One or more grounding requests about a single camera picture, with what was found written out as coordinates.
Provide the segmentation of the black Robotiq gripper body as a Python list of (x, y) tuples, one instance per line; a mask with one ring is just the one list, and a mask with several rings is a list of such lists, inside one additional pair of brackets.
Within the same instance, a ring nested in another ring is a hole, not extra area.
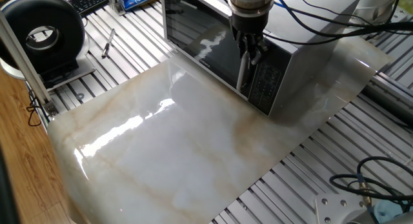
[(233, 15), (232, 26), (238, 31), (244, 34), (262, 34), (268, 23), (268, 14), (264, 14), (258, 17), (241, 17), (239, 15)]

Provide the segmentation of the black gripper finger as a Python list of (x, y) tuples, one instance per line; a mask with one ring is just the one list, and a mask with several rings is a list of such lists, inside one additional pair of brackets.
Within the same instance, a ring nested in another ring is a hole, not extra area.
[(257, 65), (261, 59), (264, 57), (266, 51), (268, 50), (265, 39), (262, 35), (252, 36), (252, 59), (251, 63)]
[(237, 46), (239, 48), (239, 55), (242, 58), (246, 53), (249, 53), (249, 40), (250, 37), (248, 34), (245, 33), (238, 33), (237, 34)]

